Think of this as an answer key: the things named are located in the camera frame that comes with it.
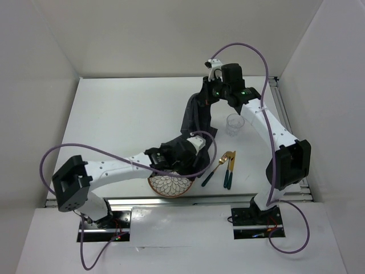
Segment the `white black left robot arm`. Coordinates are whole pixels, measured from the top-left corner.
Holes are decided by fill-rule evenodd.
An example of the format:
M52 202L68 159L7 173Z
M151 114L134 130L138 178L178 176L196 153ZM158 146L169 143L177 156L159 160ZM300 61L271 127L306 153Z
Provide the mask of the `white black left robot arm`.
M52 176L58 210L79 211L99 228L108 227L115 218L107 199L94 190L131 179L149 179L163 173L195 175L194 166L205 140L199 136L179 140L172 146L150 148L126 160L86 161L72 156Z

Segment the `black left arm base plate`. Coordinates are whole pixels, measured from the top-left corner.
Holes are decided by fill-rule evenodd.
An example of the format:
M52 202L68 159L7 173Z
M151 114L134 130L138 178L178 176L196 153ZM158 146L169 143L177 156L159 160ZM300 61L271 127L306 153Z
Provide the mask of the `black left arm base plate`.
M115 242L129 242L132 209L121 207L121 209L113 210L112 212L112 219L101 227L98 227L88 217L85 218L84 222L81 221L76 241L80 242L81 228L84 225L84 243L106 243L113 237L115 237Z

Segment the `dark grey checked cloth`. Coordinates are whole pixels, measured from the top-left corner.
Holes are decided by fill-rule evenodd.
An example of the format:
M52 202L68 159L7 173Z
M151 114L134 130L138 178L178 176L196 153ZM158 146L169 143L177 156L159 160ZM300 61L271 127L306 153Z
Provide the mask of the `dark grey checked cloth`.
M198 178L204 174L201 173L201 171L207 168L211 161L208 149L213 143L212 139L207 136L207 134L201 132L208 132L212 137L215 137L217 133L217 129L210 125L212 120L210 111L210 105L205 105L200 102L199 93L193 94L186 104L180 128L180 135L166 143L162 143L162 145L174 146L178 143L178 141L183 141L184 139L194 135L204 138L206 141L204 148L199 152L197 158L192 164L192 167L187 171L188 175L193 175L199 172L200 174L197 175Z

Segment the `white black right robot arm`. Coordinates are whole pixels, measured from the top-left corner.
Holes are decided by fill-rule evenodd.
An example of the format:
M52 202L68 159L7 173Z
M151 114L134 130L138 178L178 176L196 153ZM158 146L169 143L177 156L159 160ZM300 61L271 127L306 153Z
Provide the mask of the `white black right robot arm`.
M203 78L197 100L199 107L209 110L219 100L249 122L271 149L266 168L267 183L250 201L246 219L261 224L274 211L279 200L292 184L309 174L311 145L299 140L276 119L263 101L264 93L246 87L242 68L237 63L223 64L218 59L205 62L209 74Z

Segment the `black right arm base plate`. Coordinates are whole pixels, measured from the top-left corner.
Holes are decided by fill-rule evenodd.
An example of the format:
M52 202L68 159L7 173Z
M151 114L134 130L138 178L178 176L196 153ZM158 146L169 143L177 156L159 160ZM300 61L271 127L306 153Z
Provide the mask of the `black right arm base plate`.
M235 240L264 239L271 232L272 237L286 237L279 207L258 217L253 217L248 208L232 208L227 221L233 226Z

